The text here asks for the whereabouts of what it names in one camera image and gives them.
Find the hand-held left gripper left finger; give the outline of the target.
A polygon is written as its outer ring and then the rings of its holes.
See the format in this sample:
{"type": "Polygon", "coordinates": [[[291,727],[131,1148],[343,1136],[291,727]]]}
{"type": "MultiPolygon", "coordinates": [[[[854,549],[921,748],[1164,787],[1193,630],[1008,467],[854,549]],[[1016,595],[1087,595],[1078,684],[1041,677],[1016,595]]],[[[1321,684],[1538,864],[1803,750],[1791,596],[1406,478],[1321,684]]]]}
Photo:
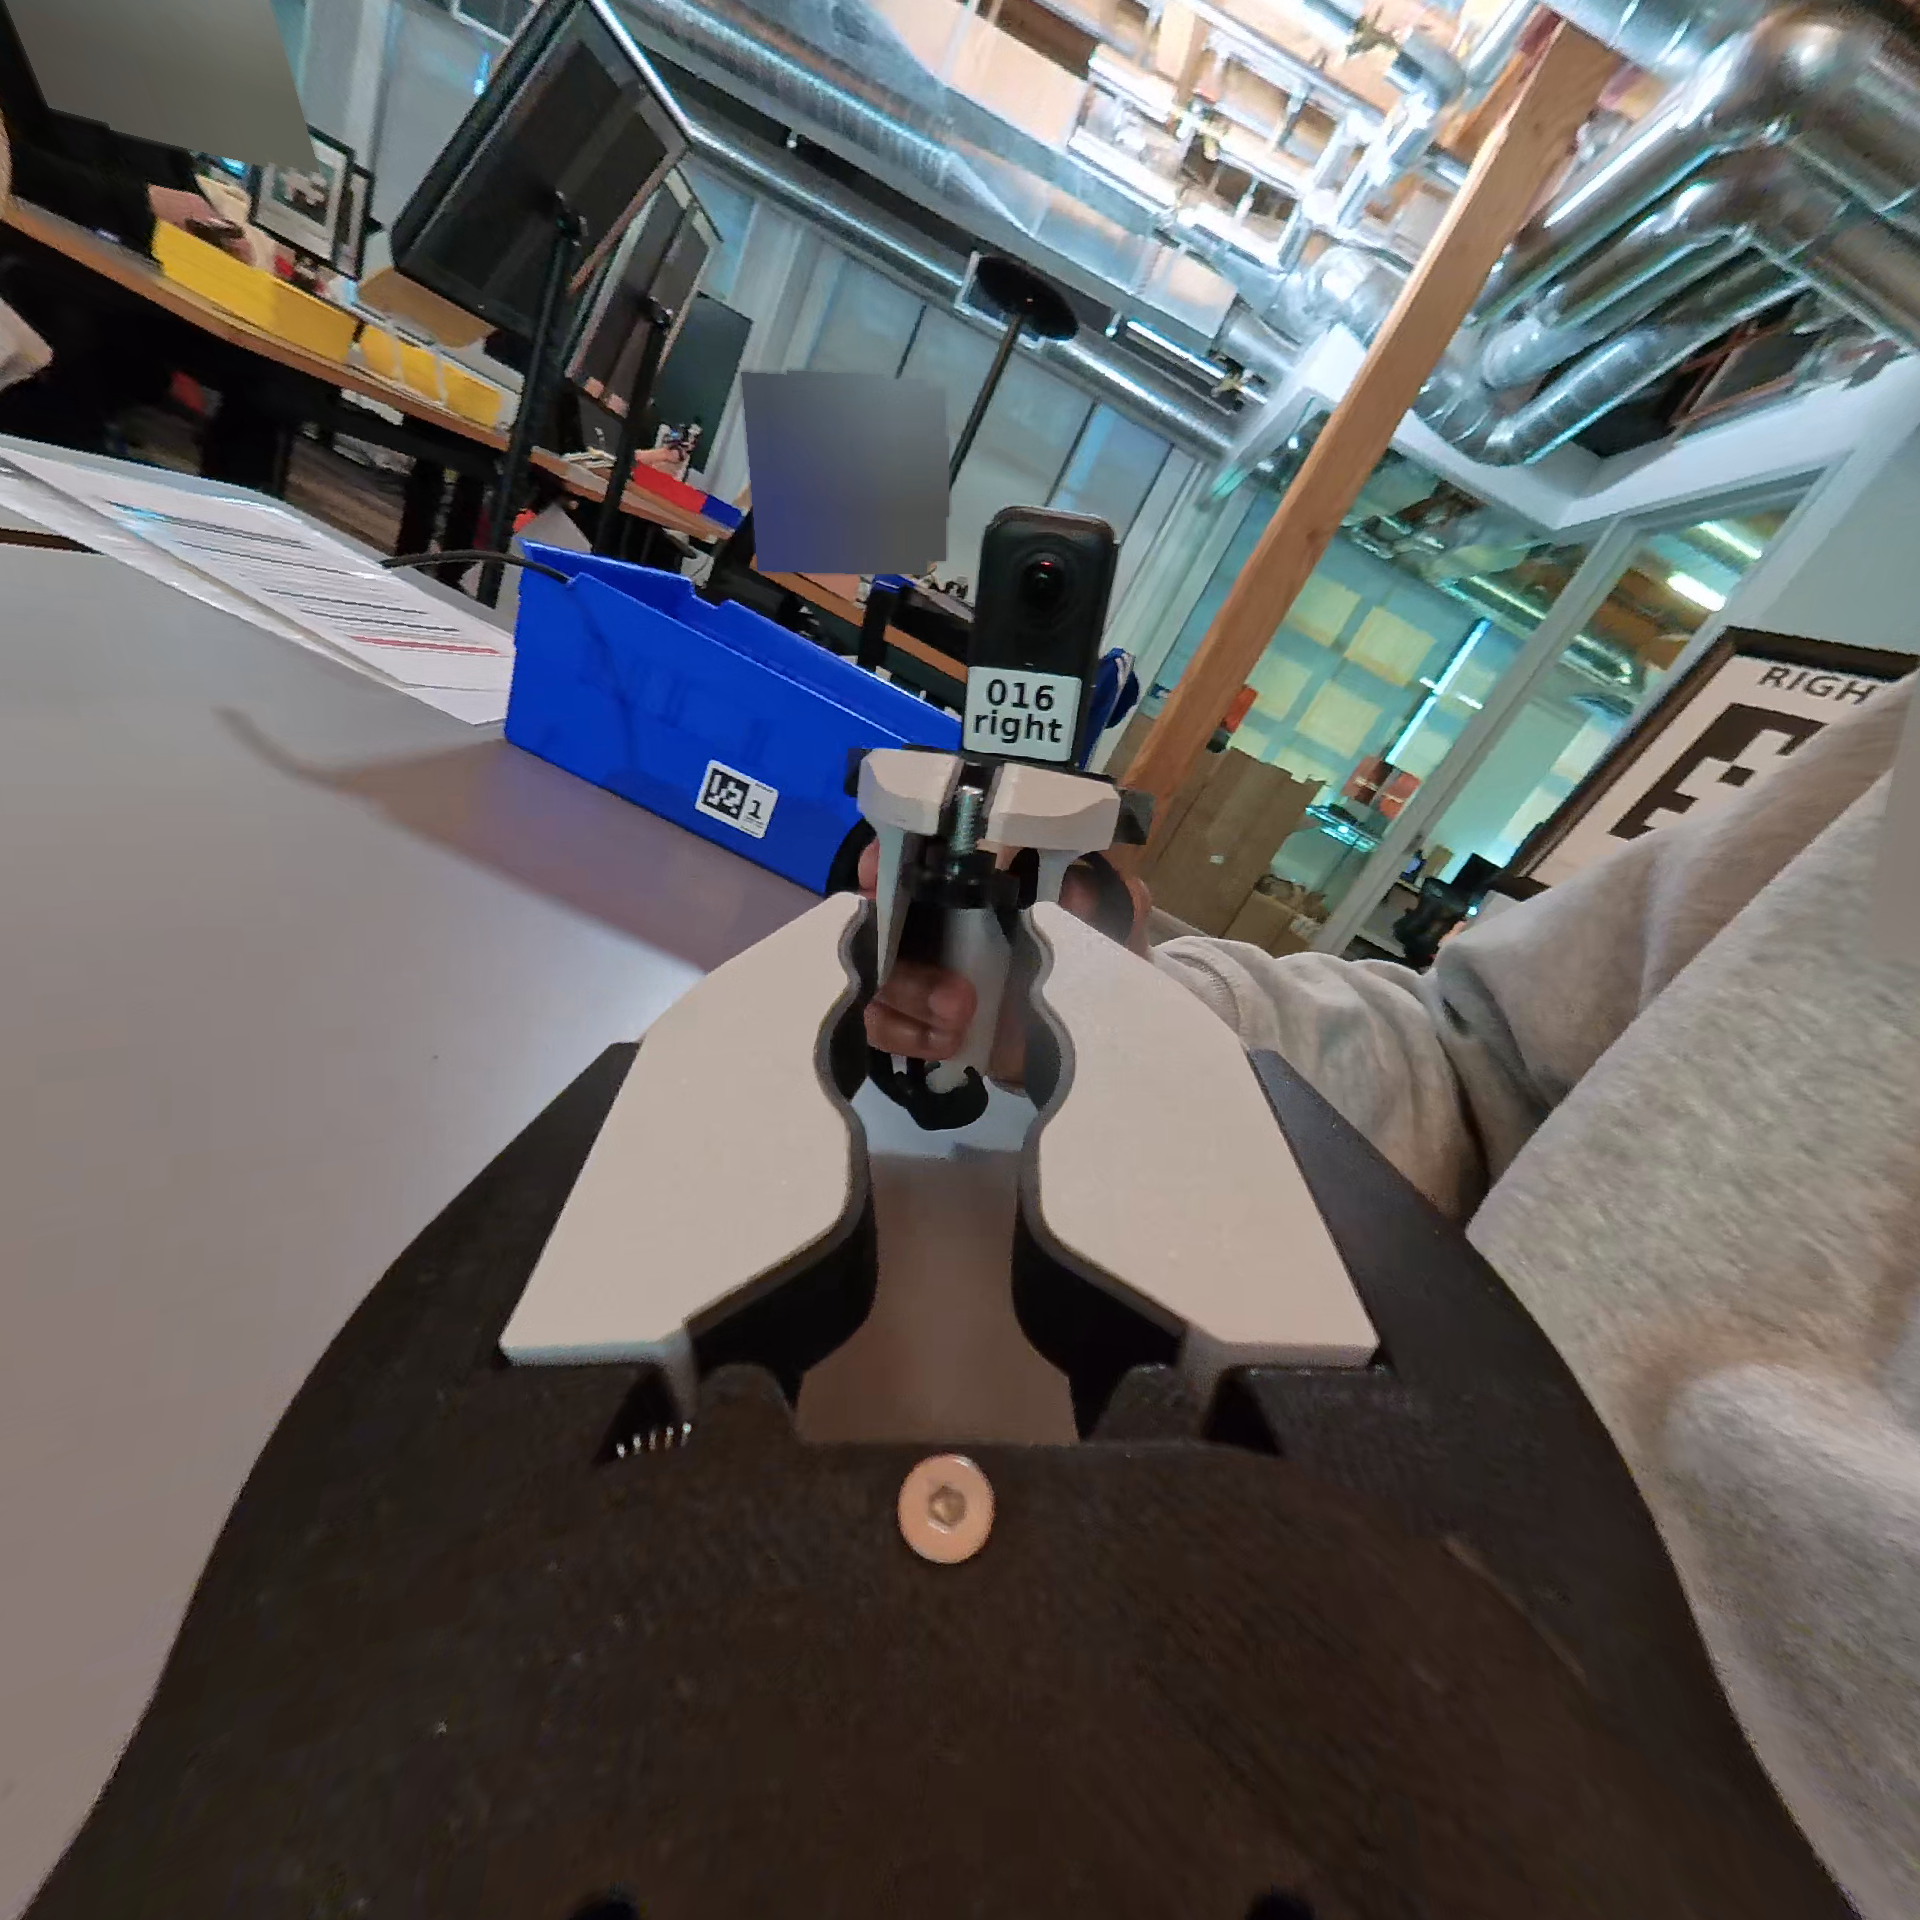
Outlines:
{"type": "Polygon", "coordinates": [[[654,1364],[695,1397],[747,1310],[833,1257],[868,1201],[833,1078],[868,900],[830,895],[699,977],[642,1032],[498,1336],[514,1364],[654,1364]]]}

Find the large framed marker poster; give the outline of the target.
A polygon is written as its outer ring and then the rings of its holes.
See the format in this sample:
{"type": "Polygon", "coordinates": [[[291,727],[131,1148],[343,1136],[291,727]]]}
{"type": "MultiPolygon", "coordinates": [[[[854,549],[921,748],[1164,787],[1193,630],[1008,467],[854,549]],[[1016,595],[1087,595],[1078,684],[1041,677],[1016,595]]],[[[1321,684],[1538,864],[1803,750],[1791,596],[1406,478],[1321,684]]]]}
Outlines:
{"type": "Polygon", "coordinates": [[[1913,651],[1726,629],[1515,853],[1520,895],[1756,792],[1815,733],[1916,669],[1913,651]]]}

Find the wooden support post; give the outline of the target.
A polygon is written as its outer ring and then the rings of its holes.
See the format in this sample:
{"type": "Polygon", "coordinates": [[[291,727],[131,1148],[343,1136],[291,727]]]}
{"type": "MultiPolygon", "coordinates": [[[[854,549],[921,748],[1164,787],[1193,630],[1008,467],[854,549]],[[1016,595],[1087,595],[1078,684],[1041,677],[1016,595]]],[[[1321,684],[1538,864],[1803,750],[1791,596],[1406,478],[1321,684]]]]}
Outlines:
{"type": "Polygon", "coordinates": [[[1154,801],[1154,831],[1615,72],[1617,54],[1603,40],[1559,23],[1481,144],[1447,220],[1130,761],[1135,791],[1154,801]]]}

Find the black round lamp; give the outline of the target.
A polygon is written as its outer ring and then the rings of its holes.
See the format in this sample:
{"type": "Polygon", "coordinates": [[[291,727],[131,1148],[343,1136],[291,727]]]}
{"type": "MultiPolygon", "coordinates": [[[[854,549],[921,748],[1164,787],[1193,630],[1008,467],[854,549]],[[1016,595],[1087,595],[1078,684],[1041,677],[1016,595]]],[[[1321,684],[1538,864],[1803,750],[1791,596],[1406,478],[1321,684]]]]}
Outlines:
{"type": "Polygon", "coordinates": [[[985,424],[993,400],[1016,359],[1020,343],[1033,336],[1042,345],[1072,343],[1079,319],[1072,302],[1051,281],[1027,267],[1022,260],[1002,253],[976,253],[970,263],[967,285],[976,299],[999,318],[999,345],[991,360],[967,419],[954,439],[948,456],[948,489],[956,486],[972,445],[985,424]]]}

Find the large yellow plastic bin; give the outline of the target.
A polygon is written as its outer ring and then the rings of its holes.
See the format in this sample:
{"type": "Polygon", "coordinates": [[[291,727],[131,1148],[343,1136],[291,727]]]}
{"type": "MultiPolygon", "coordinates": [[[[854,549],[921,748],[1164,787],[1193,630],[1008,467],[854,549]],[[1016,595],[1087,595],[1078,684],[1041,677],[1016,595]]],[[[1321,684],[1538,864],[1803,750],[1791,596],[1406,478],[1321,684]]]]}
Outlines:
{"type": "Polygon", "coordinates": [[[179,223],[158,223],[152,253],[160,273],[191,295],[329,364],[352,353],[358,318],[288,279],[259,270],[179,223]]]}

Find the cardboard box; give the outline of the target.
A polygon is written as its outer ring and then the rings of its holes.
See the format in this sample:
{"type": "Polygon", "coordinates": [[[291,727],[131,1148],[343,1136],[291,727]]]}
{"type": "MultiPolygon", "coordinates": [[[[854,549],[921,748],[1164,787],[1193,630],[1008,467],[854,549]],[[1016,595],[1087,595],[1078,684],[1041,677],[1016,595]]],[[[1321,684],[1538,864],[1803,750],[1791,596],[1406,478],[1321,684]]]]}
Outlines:
{"type": "Polygon", "coordinates": [[[359,279],[354,299],[363,311],[423,334],[443,348],[467,350],[492,334],[487,319],[408,279],[393,265],[359,279]]]}

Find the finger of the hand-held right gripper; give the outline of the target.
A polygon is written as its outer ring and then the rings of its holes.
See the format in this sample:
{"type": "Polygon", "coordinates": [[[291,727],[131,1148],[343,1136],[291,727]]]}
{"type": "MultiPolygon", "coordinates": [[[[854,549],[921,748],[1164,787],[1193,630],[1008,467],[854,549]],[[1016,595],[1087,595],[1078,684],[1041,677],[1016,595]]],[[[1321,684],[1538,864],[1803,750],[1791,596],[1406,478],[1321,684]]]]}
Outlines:
{"type": "Polygon", "coordinates": [[[1107,853],[1121,828],[1121,791],[1105,775],[1003,761],[993,781],[993,847],[1107,853]]]}
{"type": "Polygon", "coordinates": [[[879,839],[884,835],[942,839],[963,769],[963,759],[951,752],[865,750],[851,756],[851,797],[879,839]]]}

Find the silver ventilation duct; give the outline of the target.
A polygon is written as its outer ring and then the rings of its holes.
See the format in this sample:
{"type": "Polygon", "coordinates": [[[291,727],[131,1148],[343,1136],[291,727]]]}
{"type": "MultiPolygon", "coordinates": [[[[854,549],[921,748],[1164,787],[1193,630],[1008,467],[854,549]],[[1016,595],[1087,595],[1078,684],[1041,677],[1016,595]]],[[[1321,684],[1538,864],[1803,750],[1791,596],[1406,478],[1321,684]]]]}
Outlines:
{"type": "Polygon", "coordinates": [[[967,5],[620,5],[658,59],[888,182],[928,215],[1208,359],[1281,380],[1292,350],[1161,228],[1144,189],[1095,166],[1089,83],[967,5]]]}

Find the printed paper sheet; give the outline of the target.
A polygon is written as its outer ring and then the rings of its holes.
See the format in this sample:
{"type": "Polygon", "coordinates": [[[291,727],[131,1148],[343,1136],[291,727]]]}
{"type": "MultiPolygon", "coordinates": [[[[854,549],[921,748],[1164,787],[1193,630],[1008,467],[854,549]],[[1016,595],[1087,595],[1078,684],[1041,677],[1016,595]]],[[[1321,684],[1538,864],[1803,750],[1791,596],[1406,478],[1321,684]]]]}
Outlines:
{"type": "Polygon", "coordinates": [[[513,632],[278,497],[6,439],[6,512],[459,723],[505,720],[513,632]]]}

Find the black monitor on stand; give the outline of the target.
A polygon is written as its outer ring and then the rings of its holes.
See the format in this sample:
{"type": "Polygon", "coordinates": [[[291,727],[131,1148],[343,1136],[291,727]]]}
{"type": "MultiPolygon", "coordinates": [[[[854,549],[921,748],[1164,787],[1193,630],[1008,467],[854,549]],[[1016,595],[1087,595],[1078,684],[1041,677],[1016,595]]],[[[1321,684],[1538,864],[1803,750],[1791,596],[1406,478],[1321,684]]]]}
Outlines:
{"type": "Polygon", "coordinates": [[[539,5],[392,231],[401,277],[527,340],[487,504],[503,556],[593,273],[686,156],[689,127],[614,5],[539,5]]]}

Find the black knob thumbscrew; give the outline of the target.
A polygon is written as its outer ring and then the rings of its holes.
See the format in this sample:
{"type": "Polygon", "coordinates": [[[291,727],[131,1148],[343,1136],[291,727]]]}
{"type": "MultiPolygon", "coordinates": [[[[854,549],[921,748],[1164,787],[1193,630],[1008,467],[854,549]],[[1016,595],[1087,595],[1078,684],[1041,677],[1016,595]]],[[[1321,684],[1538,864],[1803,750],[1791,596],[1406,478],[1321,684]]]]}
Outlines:
{"type": "Polygon", "coordinates": [[[958,909],[988,909],[1010,916],[1022,905],[1022,883],[999,864],[985,844],[991,797],[967,780],[956,787],[944,830],[921,856],[924,897],[958,909]]]}

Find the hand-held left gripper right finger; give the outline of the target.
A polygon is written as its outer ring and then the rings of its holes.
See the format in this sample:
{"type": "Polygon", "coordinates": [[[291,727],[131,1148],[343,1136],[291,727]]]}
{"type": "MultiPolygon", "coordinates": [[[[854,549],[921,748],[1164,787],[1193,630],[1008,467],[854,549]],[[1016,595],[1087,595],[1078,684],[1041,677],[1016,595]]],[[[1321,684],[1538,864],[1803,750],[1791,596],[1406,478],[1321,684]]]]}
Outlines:
{"type": "Polygon", "coordinates": [[[1016,1315],[1079,1401],[1142,1364],[1361,1369],[1382,1347],[1256,1060],[1195,996],[1060,909],[1027,913],[1016,1315]]]}

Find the small framed marker poster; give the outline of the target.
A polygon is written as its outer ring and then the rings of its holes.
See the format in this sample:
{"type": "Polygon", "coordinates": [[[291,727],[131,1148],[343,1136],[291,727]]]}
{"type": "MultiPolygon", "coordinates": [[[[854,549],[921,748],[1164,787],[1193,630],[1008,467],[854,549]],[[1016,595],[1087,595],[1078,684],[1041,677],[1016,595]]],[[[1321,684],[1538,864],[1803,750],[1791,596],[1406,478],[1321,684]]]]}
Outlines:
{"type": "Polygon", "coordinates": [[[304,165],[247,166],[249,221],[320,270],[359,281],[375,227],[375,173],[336,134],[306,127],[306,139],[304,165]]]}

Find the blue tagged plastic bin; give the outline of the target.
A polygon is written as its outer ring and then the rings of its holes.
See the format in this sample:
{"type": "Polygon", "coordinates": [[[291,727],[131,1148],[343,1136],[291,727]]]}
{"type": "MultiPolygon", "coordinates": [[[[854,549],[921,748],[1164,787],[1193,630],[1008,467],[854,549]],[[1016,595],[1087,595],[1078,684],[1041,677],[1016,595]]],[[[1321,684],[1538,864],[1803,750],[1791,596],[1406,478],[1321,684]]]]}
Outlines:
{"type": "Polygon", "coordinates": [[[528,543],[503,736],[823,895],[857,864],[851,756],[960,725],[676,572],[528,543]]]}

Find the silver pipe bundle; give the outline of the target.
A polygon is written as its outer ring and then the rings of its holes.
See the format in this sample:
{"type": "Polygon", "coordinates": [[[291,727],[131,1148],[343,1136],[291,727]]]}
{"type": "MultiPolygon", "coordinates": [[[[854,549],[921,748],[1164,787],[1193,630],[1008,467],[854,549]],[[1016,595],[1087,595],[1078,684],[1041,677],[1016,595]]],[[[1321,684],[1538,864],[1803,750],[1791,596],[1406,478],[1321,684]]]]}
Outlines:
{"type": "Polygon", "coordinates": [[[1534,463],[1802,295],[1913,351],[1916,185],[1916,39],[1785,7],[1520,231],[1412,413],[1479,463],[1534,463]]]}

